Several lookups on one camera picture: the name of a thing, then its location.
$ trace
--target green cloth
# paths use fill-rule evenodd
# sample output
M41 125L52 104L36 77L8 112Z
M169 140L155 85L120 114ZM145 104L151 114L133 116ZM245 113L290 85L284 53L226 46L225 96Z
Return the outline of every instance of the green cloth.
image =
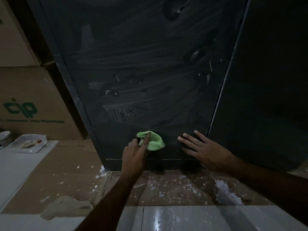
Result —
M139 146L143 143L145 137L147 136L147 133L151 133L148 150L149 151L158 151L165 147L165 143L163 139L153 131L145 131L145 132L139 132L137 133L137 137L141 138Z

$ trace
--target left hand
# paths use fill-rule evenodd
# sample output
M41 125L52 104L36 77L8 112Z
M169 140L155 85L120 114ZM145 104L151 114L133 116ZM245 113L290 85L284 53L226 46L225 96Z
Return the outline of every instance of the left hand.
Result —
M144 167L144 156L148 148L151 134L147 134L142 145L138 147L138 140L133 139L128 146L124 148L122 156L121 178L136 182L140 177Z

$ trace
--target cardboard box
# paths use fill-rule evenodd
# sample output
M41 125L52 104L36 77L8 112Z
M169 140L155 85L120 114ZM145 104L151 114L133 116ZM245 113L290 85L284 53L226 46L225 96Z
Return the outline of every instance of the cardboard box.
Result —
M0 0L0 66L39 66L7 0Z
M0 128L49 140L85 139L87 131L61 78L55 63L0 67Z

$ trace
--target right hand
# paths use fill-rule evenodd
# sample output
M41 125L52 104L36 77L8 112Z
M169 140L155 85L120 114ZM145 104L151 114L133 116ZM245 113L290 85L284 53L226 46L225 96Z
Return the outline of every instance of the right hand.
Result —
M183 137L177 139L191 149L182 148L188 155L197 158L201 165L211 171L227 171L231 161L238 159L229 150L218 143L208 139L198 131L194 133L199 136L202 141L184 133Z

